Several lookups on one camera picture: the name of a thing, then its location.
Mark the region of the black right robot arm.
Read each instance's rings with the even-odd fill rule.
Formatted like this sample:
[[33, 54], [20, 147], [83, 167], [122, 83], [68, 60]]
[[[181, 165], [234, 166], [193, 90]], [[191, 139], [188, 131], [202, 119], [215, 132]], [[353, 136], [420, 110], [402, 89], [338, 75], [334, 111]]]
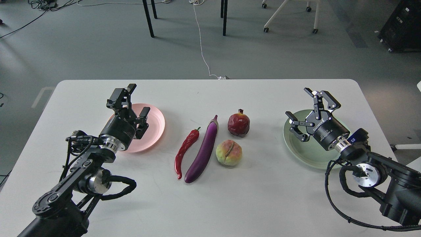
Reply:
[[[324, 150], [339, 152], [338, 159], [330, 160], [325, 171], [325, 193], [332, 208], [349, 223], [362, 227], [396, 232], [420, 230], [420, 172], [372, 152], [367, 141], [368, 133], [363, 128], [350, 134], [333, 116], [333, 111], [341, 104], [328, 91], [304, 90], [313, 98], [313, 109], [304, 121], [286, 111], [290, 120], [289, 131], [301, 142], [313, 137]], [[371, 225], [340, 211], [328, 189], [329, 175], [335, 165], [341, 166], [339, 181], [347, 194], [356, 198], [373, 198], [380, 204], [382, 216], [399, 225]]]

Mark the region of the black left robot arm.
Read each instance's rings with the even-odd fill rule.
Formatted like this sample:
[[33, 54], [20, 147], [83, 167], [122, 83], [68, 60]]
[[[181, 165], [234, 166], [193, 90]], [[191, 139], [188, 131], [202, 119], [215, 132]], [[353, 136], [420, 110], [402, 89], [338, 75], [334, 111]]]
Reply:
[[107, 100], [114, 111], [99, 136], [74, 131], [66, 138], [67, 159], [59, 182], [33, 205], [36, 218], [20, 237], [81, 237], [87, 232], [89, 216], [101, 200], [112, 200], [131, 193], [135, 180], [112, 175], [102, 167], [113, 163], [118, 151], [127, 150], [133, 139], [141, 139], [148, 129], [150, 107], [137, 115], [131, 95], [136, 84], [116, 88]]

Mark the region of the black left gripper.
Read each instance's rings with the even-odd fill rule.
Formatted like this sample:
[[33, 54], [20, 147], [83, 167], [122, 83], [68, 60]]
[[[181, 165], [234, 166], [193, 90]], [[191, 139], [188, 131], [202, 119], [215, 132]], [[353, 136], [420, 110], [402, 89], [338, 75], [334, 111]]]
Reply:
[[115, 88], [110, 98], [107, 99], [106, 107], [112, 109], [113, 117], [108, 120], [99, 134], [99, 138], [106, 140], [112, 138], [120, 142], [120, 150], [128, 150], [133, 139], [140, 140], [149, 128], [147, 116], [150, 107], [143, 107], [137, 118], [131, 109], [131, 95], [137, 84], [129, 84], [125, 88]]

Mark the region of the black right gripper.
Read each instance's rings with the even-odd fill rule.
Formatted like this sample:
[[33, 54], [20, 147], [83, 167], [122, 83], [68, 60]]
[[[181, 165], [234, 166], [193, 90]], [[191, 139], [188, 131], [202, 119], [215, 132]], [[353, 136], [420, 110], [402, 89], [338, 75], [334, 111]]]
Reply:
[[[299, 121], [293, 113], [286, 111], [285, 114], [291, 120], [289, 130], [301, 142], [309, 141], [307, 134], [310, 134], [325, 150], [332, 150], [332, 143], [339, 136], [347, 138], [350, 134], [332, 115], [334, 110], [341, 108], [341, 103], [328, 91], [313, 91], [310, 88], [304, 88], [304, 91], [313, 98], [314, 109], [306, 117], [306, 122]], [[299, 126], [307, 127], [307, 134], [302, 133]]]

